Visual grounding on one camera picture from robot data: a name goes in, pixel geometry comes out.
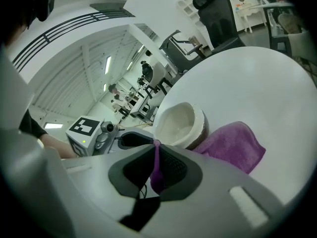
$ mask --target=ceramic bowl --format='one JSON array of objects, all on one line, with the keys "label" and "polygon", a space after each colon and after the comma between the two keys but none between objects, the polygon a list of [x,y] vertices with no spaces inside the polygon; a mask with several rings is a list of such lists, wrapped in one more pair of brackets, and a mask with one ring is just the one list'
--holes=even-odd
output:
[{"label": "ceramic bowl", "polygon": [[162,144],[189,150],[198,146],[208,133],[204,112],[197,105],[187,102],[165,110],[154,128],[154,138]]}]

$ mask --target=fluorescent light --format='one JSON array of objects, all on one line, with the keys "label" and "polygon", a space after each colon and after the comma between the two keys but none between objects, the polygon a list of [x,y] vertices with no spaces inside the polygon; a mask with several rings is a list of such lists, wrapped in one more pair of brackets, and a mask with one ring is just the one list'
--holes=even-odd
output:
[{"label": "fluorescent light", "polygon": [[144,48],[144,45],[142,45],[142,47],[139,49],[138,53],[141,52],[142,48]]},{"label": "fluorescent light", "polygon": [[44,126],[45,129],[59,129],[62,127],[63,125],[61,123],[49,123],[49,122],[47,122]]},{"label": "fluorescent light", "polygon": [[111,61],[111,57],[108,57],[107,58],[107,63],[106,63],[105,74],[107,74],[108,71],[109,71],[110,61]]},{"label": "fluorescent light", "polygon": [[132,65],[132,62],[130,62],[129,66],[127,67],[127,70],[131,67],[131,65]]}]

